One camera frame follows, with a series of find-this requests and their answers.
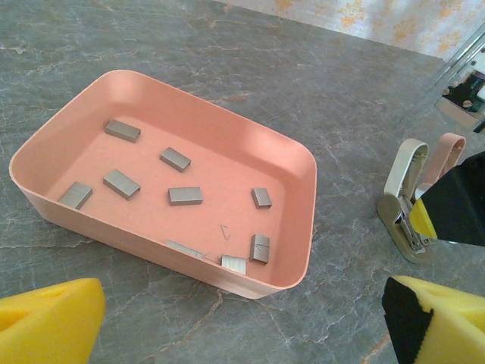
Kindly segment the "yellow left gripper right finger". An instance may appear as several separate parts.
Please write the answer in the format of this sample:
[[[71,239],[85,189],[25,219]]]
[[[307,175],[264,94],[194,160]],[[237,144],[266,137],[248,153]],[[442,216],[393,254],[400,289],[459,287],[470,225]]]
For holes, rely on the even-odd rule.
[[[484,298],[408,276],[387,279],[384,318],[399,363],[483,363]]]

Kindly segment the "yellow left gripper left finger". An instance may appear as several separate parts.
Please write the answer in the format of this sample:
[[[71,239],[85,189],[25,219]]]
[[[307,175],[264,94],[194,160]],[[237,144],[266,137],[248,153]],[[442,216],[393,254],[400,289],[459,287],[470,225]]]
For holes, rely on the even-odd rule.
[[[87,363],[104,314],[97,278],[2,298],[1,362]]]

